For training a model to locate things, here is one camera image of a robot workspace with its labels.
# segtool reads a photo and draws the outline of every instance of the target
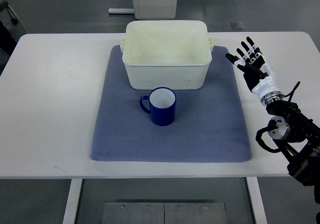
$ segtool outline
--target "chair leg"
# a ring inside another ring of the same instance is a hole
[[[8,12],[8,14],[9,14],[10,18],[11,18],[12,23],[13,23],[13,24],[17,24],[17,23],[15,23],[15,20],[16,20],[17,22],[20,23],[22,29],[23,29],[26,33],[28,33],[27,29],[26,29],[25,26],[21,23],[18,15],[17,15],[16,12],[11,8],[11,6],[8,5],[8,7],[7,7],[6,9],[7,9],[7,12]]]

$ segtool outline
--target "robotic arm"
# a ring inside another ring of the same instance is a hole
[[[241,59],[229,53],[226,58],[243,72],[249,90],[258,96],[262,105],[266,106],[266,111],[274,115],[265,128],[257,131],[255,139],[271,153],[282,152],[289,162],[289,175],[304,186],[314,186],[314,200],[320,204],[320,128],[301,113],[296,103],[291,102],[300,82],[290,94],[283,95],[276,85],[276,76],[267,58],[251,38],[247,37],[246,40],[250,47],[245,42],[241,43],[246,54],[237,49]],[[283,100],[285,97],[289,97],[288,101]],[[276,149],[268,147],[263,141],[265,132],[276,144]],[[307,144],[300,152],[289,144],[306,139]],[[320,224],[320,213],[316,220]]]

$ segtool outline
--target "white plastic bin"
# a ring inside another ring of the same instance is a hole
[[[173,19],[177,0],[132,0],[137,19]]]
[[[122,60],[135,89],[198,89],[211,62],[213,41],[195,20],[133,21],[122,38]]]

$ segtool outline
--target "blue mat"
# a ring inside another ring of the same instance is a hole
[[[172,124],[160,127],[139,106],[150,91],[130,86],[119,46],[111,50],[90,157],[96,161],[245,162],[246,122],[228,50],[215,46],[202,88],[176,90]]]

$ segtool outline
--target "plastic container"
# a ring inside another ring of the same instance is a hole
[[[213,41],[207,26],[194,20],[133,21],[120,47],[135,89],[198,89],[204,83]]]

